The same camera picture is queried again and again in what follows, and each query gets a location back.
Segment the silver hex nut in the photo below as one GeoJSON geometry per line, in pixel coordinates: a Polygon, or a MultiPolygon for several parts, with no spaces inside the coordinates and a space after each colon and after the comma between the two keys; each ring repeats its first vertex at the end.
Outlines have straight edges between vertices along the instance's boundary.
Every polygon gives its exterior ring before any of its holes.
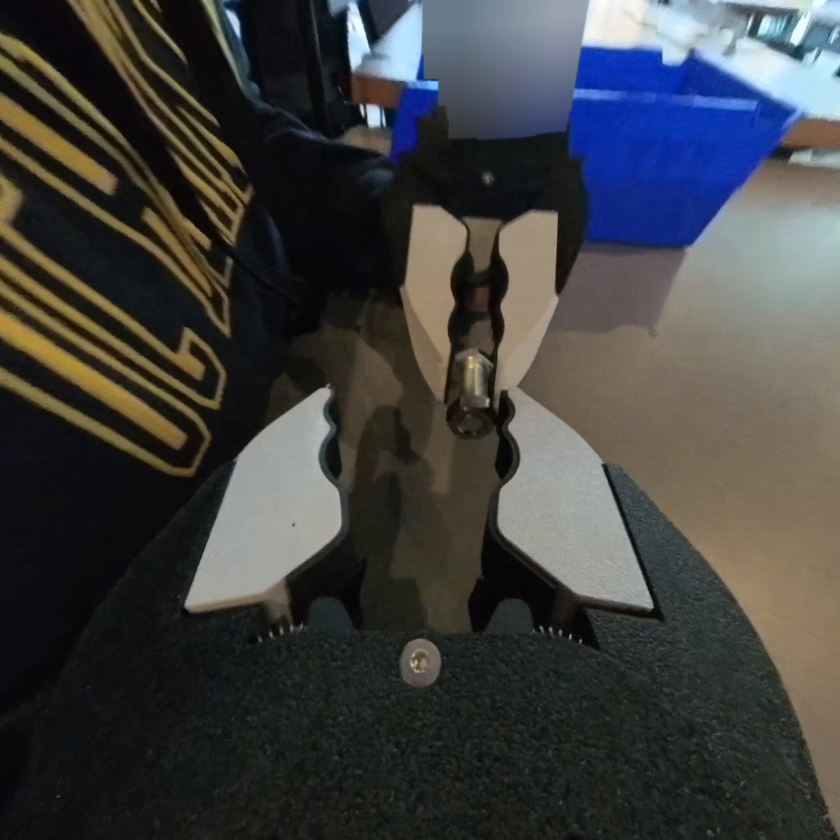
{"type": "Polygon", "coordinates": [[[480,439],[490,434],[496,424],[488,406],[472,406],[453,401],[447,408],[446,421],[453,434],[463,439],[480,439]]]}

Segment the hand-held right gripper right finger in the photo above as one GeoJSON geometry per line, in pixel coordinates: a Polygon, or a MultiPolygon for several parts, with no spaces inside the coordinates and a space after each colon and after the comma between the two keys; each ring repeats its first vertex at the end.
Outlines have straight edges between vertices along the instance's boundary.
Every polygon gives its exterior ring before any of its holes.
{"type": "Polygon", "coordinates": [[[491,532],[549,592],[549,613],[593,607],[653,614],[656,604],[606,467],[570,425],[521,390],[504,394],[511,466],[491,532]]]}

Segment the person in dark sweatshirt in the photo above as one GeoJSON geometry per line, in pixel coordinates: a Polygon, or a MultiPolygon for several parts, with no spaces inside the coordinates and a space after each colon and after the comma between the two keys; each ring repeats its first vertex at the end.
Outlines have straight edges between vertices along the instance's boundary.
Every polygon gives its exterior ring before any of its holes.
{"type": "Polygon", "coordinates": [[[2,2],[2,715],[242,443],[288,267],[216,2],[2,2]]]}

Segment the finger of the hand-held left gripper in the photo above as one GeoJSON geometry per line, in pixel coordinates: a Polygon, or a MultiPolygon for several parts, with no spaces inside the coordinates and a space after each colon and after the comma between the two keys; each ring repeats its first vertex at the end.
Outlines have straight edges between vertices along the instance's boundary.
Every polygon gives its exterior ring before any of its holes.
{"type": "Polygon", "coordinates": [[[467,254],[468,228],[436,205],[413,206],[401,300],[414,358],[434,399],[446,397],[456,307],[452,277],[467,254]]]}
{"type": "Polygon", "coordinates": [[[531,210],[500,226],[497,252],[507,272],[499,314],[496,394],[517,387],[530,370],[559,301],[558,214],[531,210]]]}

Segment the person's left forearm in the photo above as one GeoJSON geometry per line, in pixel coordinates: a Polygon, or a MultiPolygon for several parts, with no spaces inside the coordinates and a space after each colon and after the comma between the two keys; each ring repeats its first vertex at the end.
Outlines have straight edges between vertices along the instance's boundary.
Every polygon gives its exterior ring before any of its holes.
{"type": "Polygon", "coordinates": [[[241,161],[279,235],[280,288],[317,315],[326,297],[365,297],[395,285],[385,228],[393,185],[386,158],[331,139],[288,112],[251,104],[241,161]]]}

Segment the silver hex bolt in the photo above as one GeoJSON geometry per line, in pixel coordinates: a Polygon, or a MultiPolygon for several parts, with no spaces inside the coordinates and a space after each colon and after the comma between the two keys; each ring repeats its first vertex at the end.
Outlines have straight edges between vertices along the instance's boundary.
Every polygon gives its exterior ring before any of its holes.
{"type": "Polygon", "coordinates": [[[466,349],[455,357],[458,406],[465,410],[486,411],[490,408],[490,380],[494,364],[478,349],[466,349]]]}

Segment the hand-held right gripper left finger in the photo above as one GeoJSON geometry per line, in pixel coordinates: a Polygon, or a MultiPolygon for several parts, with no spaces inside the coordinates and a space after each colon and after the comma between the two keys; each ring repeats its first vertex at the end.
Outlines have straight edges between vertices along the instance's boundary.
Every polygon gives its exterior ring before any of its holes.
{"type": "Polygon", "coordinates": [[[331,465],[338,425],[327,385],[262,429],[234,462],[184,608],[190,614],[301,607],[303,575],[348,531],[331,465]]]}

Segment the blue plastic bin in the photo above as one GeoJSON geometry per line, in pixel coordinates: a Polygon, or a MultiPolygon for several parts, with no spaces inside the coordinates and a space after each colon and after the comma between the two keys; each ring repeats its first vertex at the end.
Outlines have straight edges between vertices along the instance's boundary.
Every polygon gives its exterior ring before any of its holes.
{"type": "Polygon", "coordinates": [[[585,195],[584,238],[693,245],[801,118],[695,50],[584,46],[568,151],[585,195]]]}

